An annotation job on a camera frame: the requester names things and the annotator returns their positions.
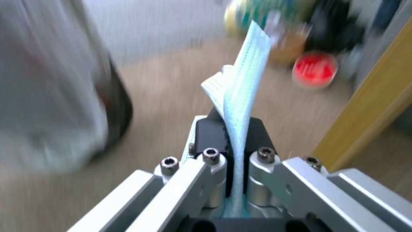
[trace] bag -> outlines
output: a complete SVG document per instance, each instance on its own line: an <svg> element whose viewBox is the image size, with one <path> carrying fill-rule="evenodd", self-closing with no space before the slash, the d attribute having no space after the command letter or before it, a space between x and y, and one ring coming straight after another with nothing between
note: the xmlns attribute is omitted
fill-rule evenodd
<svg viewBox="0 0 412 232"><path fill-rule="evenodd" d="M0 0L0 28L0 164L81 167L106 144L111 77L82 2Z"/></svg>

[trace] silver metal bar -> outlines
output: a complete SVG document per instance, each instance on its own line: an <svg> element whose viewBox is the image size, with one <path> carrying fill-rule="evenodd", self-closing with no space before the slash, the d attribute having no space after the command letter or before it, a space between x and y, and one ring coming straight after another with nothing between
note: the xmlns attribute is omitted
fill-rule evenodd
<svg viewBox="0 0 412 232"><path fill-rule="evenodd" d="M337 232L394 231L301 158L250 166L249 173L297 218L315 214Z"/></svg>
<svg viewBox="0 0 412 232"><path fill-rule="evenodd" d="M328 179L397 231L412 232L412 204L356 169Z"/></svg>
<svg viewBox="0 0 412 232"><path fill-rule="evenodd" d="M175 231L184 217L199 215L211 190L210 166L188 159L127 231Z"/></svg>
<svg viewBox="0 0 412 232"><path fill-rule="evenodd" d="M162 186L160 177L136 170L68 231L124 231Z"/></svg>

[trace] metal clamp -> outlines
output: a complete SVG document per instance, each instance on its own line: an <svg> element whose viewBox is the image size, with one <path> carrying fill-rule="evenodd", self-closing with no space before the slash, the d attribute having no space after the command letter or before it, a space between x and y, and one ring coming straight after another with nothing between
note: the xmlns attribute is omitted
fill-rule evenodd
<svg viewBox="0 0 412 232"><path fill-rule="evenodd" d="M294 217L315 215L332 231L393 231L301 158L264 163L254 153L249 176L266 186L276 196L276 205Z"/></svg>
<svg viewBox="0 0 412 232"><path fill-rule="evenodd" d="M202 160L208 164L212 173L213 190L209 200L205 203L200 217L216 218L223 214L226 193L226 158L215 148L207 148L203 151L202 156L197 160Z"/></svg>

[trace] blurry object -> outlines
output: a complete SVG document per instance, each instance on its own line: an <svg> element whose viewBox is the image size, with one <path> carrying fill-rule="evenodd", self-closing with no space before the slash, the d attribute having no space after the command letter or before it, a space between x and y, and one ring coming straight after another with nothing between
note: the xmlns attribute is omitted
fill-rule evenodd
<svg viewBox="0 0 412 232"><path fill-rule="evenodd" d="M400 0L383 0L372 24L372 31L383 33L398 10Z"/></svg>
<svg viewBox="0 0 412 232"><path fill-rule="evenodd" d="M348 18L349 7L341 0L318 0L309 21L307 50L338 52L362 43L365 28L356 24L356 17Z"/></svg>
<svg viewBox="0 0 412 232"><path fill-rule="evenodd" d="M246 34L254 20L265 28L271 11L279 11L288 22L305 21L315 0L232 0L225 12L224 25L230 36Z"/></svg>
<svg viewBox="0 0 412 232"><path fill-rule="evenodd" d="M363 46L357 45L352 50L342 52L338 55L339 63L339 78L342 78L346 81L353 80L356 71L359 68L359 63L363 56Z"/></svg>
<svg viewBox="0 0 412 232"><path fill-rule="evenodd" d="M292 79L299 86L319 90L333 81L338 69L336 59L323 52L308 52L295 63Z"/></svg>
<svg viewBox="0 0 412 232"><path fill-rule="evenodd" d="M272 43L269 62L284 65L295 62L305 50L309 31L305 24L285 22L280 11L270 12L265 27Z"/></svg>
<svg viewBox="0 0 412 232"><path fill-rule="evenodd" d="M114 144L131 102L82 1L0 8L0 163L73 171Z"/></svg>
<svg viewBox="0 0 412 232"><path fill-rule="evenodd" d="M286 32L286 25L280 11L269 12L266 20L265 33L269 36L272 47L277 47Z"/></svg>

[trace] screw hole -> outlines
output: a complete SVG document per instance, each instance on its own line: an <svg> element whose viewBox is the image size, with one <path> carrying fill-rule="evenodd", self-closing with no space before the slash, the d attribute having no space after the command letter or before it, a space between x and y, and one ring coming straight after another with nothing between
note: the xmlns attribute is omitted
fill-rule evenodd
<svg viewBox="0 0 412 232"><path fill-rule="evenodd" d="M213 224L213 222L206 221L206 220L200 220L197 221L193 227L192 227L193 232L215 232L216 227Z"/></svg>
<svg viewBox="0 0 412 232"><path fill-rule="evenodd" d="M291 220L286 223L286 232L310 232L309 228L299 220Z"/></svg>
<svg viewBox="0 0 412 232"><path fill-rule="evenodd" d="M286 184L285 190L287 194L292 195L292 187L290 186L290 184Z"/></svg>
<svg viewBox="0 0 412 232"><path fill-rule="evenodd" d="M308 162L311 162L311 163L314 163L314 164L317 164L317 163L318 163L318 159L313 158L313 157L308 157L306 160L307 160Z"/></svg>
<svg viewBox="0 0 412 232"><path fill-rule="evenodd" d="M167 158L167 159L164 160L164 163L167 164L167 165L171 165L171 164L175 163L175 160L172 159L172 158Z"/></svg>
<svg viewBox="0 0 412 232"><path fill-rule="evenodd" d="M214 154L216 154L216 150L215 149L207 149L206 153L209 154L209 155L214 155Z"/></svg>
<svg viewBox="0 0 412 232"><path fill-rule="evenodd" d="M269 154L272 153L272 150L269 149L269 148L262 148L262 149L260 150L260 152L262 152L263 154L269 155Z"/></svg>

